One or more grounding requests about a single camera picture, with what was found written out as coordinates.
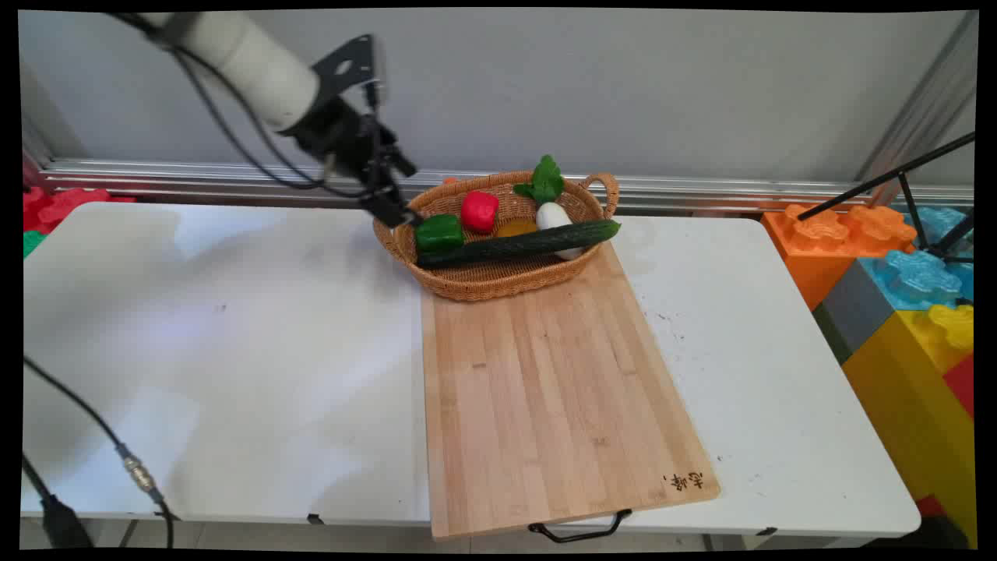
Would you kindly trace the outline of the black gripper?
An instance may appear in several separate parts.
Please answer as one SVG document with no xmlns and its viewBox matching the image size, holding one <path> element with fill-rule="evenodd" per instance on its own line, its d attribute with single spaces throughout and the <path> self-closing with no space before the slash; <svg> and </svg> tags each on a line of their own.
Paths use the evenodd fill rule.
<svg viewBox="0 0 997 561">
<path fill-rule="evenodd" d="M 339 96 L 317 101 L 300 120 L 279 135 L 323 167 L 319 188 L 360 206 L 386 228 L 413 226 L 424 218 L 401 198 L 393 171 L 403 177 L 419 168 L 398 146 L 396 133 L 371 111 L 361 114 Z"/>
</svg>

